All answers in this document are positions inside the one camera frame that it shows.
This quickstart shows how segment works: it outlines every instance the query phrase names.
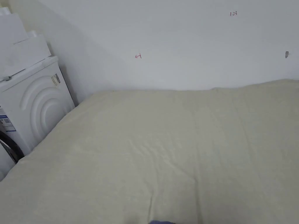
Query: washing machine door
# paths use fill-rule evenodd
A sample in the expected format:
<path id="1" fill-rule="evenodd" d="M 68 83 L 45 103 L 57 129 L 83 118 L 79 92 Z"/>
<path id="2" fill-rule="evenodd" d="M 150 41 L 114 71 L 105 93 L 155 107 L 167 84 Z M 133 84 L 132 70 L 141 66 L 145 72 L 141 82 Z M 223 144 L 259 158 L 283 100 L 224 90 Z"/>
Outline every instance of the washing machine door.
<path id="1" fill-rule="evenodd" d="M 17 163 L 21 158 L 24 157 L 24 154 L 20 147 L 12 140 L 7 134 L 0 131 L 0 144 L 3 146 L 5 151 L 11 157 L 11 159 Z"/>

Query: barcode label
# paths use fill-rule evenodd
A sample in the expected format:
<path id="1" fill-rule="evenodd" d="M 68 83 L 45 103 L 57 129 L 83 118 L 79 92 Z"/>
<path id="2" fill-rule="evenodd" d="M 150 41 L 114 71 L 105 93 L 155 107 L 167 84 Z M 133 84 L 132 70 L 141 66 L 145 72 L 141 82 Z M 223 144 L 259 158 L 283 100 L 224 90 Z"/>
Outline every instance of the barcode label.
<path id="1" fill-rule="evenodd" d="M 16 131 L 15 127 L 6 115 L 0 115 L 0 123 L 6 132 Z"/>
<path id="2" fill-rule="evenodd" d="M 57 79 L 58 83 L 60 83 L 60 79 L 59 79 L 59 77 L 58 77 L 58 75 L 57 75 L 57 74 L 55 74 L 55 77 L 56 77 L 56 79 Z"/>

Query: mattress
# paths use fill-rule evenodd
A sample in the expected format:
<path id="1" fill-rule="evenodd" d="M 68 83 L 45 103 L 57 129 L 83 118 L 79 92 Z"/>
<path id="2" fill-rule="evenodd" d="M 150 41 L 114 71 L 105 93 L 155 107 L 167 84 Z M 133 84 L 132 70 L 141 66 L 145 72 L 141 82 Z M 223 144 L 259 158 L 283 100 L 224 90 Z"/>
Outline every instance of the mattress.
<path id="1" fill-rule="evenodd" d="M 297 223 L 299 82 L 110 91 L 0 183 L 5 224 Z"/>

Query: sticker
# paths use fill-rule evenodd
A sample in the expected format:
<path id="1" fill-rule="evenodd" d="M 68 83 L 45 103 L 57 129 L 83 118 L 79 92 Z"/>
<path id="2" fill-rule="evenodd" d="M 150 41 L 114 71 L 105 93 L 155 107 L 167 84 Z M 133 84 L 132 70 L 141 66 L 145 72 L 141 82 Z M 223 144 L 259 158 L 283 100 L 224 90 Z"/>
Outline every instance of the sticker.
<path id="1" fill-rule="evenodd" d="M 55 75 L 51 76 L 51 79 L 52 79 L 52 82 L 54 83 L 54 85 L 57 87 L 58 84 L 60 83 L 60 79 L 59 79 L 58 75 L 55 74 Z"/>
<path id="2" fill-rule="evenodd" d="M 0 116 L 0 122 L 6 132 L 16 131 L 15 127 L 13 126 L 13 124 L 11 123 L 11 121 L 8 119 L 6 115 Z"/>

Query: washing machine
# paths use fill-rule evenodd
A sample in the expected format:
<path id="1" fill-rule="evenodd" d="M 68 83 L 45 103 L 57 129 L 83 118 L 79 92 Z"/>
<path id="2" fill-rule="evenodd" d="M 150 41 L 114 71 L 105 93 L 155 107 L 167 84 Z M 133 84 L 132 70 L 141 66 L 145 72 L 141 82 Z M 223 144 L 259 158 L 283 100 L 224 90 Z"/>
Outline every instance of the washing machine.
<path id="1" fill-rule="evenodd" d="M 25 155 L 74 108 L 57 61 L 48 57 L 0 82 L 0 125 Z"/>

